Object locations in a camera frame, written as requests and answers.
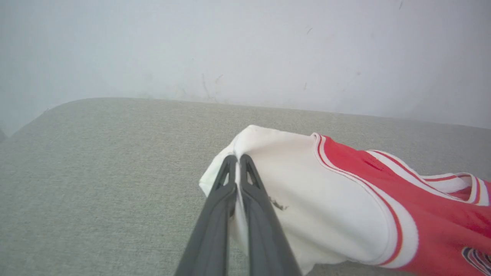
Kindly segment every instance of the red and white jersey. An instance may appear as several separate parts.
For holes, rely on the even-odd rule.
[[[201,178],[206,195],[230,154],[254,160],[304,274],[316,263],[350,260],[417,275],[491,276],[487,181],[421,176],[386,152],[249,126]],[[238,203],[231,235],[246,251],[244,228]]]

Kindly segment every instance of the white jersey fabric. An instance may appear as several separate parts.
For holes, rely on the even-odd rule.
[[[304,275],[316,263],[381,263],[389,237],[383,205],[351,178],[321,165],[314,154],[319,139],[251,125],[213,159],[199,186],[208,195],[223,159],[248,154]],[[244,210],[237,207],[231,236],[247,252]]]
[[[249,126],[201,178],[206,195],[230,154],[252,157],[304,274],[351,260],[416,275],[491,276],[488,181],[421,176],[386,152]],[[247,252],[240,193],[230,232]]]

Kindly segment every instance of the white stripe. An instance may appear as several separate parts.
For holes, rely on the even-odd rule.
[[[465,200],[462,200],[460,198],[448,195],[446,193],[442,193],[438,190],[435,190],[435,189],[432,189],[431,187],[428,187],[427,185],[424,184],[424,183],[428,184],[425,180],[421,179],[420,177],[415,178],[414,176],[409,174],[407,171],[405,171],[401,166],[399,166],[398,164],[396,164],[395,162],[393,162],[392,160],[390,160],[389,158],[385,157],[384,155],[382,155],[380,153],[384,153],[384,154],[392,157],[397,162],[399,162],[401,165],[403,165],[408,171],[412,172],[416,176],[418,175],[418,173],[416,171],[411,169],[406,163],[404,163],[404,161],[398,159],[397,157],[395,157],[389,153],[383,152],[383,151],[368,150],[367,152],[369,154],[371,154],[373,157],[377,158],[380,162],[382,162],[384,165],[389,167],[389,169],[391,169],[393,172],[395,172],[397,175],[404,178],[406,181],[410,182],[411,184],[413,184],[413,185],[415,185],[415,186],[417,186],[417,187],[419,187],[419,188],[421,188],[421,189],[423,189],[429,193],[432,193],[434,195],[438,195],[438,196],[441,196],[441,197],[444,197],[447,199],[451,199],[451,200],[455,200],[455,201],[466,202]]]
[[[477,179],[479,181],[479,186],[481,188],[479,202],[477,205],[479,206],[489,206],[490,205],[490,196],[488,194],[488,188],[482,179]]]
[[[472,190],[470,191],[470,196],[469,196],[468,202],[472,203],[472,202],[474,202],[476,200],[476,197],[478,195],[477,194],[477,185],[479,183],[476,182],[476,178],[474,176],[471,176],[470,179],[472,181],[471,182],[472,183],[471,184],[472,185]]]
[[[383,265],[383,267],[399,268],[408,264],[414,258],[416,251],[418,249],[418,230],[416,227],[416,223],[414,222],[411,214],[404,208],[402,204],[400,204],[398,201],[396,201],[391,196],[386,194],[383,190],[379,189],[377,186],[371,184],[370,182],[366,181],[365,179],[362,179],[361,177],[351,172],[341,170],[340,168],[332,164],[324,150],[324,144],[326,142],[326,138],[324,138],[319,134],[314,134],[314,135],[317,138],[316,145],[319,142],[321,143],[319,149],[320,156],[317,156],[316,154],[316,156],[319,158],[319,163],[322,164],[322,166],[324,166],[325,168],[334,171],[336,173],[339,173],[341,175],[344,175],[350,178],[351,180],[357,182],[358,184],[360,184],[378,202],[378,204],[384,211],[385,216],[387,218],[387,227],[389,227],[389,237],[388,237],[387,248],[384,254],[382,254],[379,258],[372,260],[371,262],[363,262],[363,263],[368,265],[379,265],[385,262],[394,254],[394,251],[397,246],[397,240],[401,239],[402,247],[399,252],[399,255],[390,263]],[[387,203],[392,207],[397,218],[399,219],[400,227],[402,230],[402,237],[397,237],[396,222],[388,206],[386,206],[386,204],[379,198],[379,196],[376,193],[374,193],[370,188],[366,187],[366,185],[372,187],[380,195],[380,197],[385,199]]]
[[[437,174],[437,175],[420,175],[423,179],[438,179],[438,178],[445,178],[449,176],[455,176],[453,173],[444,173],[444,174]]]
[[[459,177],[459,176],[472,176],[466,172],[460,172],[458,174],[449,173],[454,178],[447,180],[439,180],[439,181],[425,181],[431,187],[439,190],[442,193],[455,193],[460,190],[463,190],[467,187],[472,186],[472,181],[467,177]]]

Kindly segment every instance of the basketball jersey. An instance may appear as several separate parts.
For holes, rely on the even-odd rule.
[[[206,195],[230,154],[254,160],[304,275],[316,263],[349,260],[417,275],[491,276],[487,181],[421,176],[386,152],[249,126],[200,179]],[[230,232],[247,252],[244,217],[238,200]]]

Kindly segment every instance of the gray couch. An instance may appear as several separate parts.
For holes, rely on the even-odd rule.
[[[491,130],[299,110],[88,99],[0,144],[0,275],[172,275],[212,158],[249,124],[380,149],[421,174],[491,178]],[[230,275],[247,275],[232,245]],[[310,276],[406,275],[345,263]]]

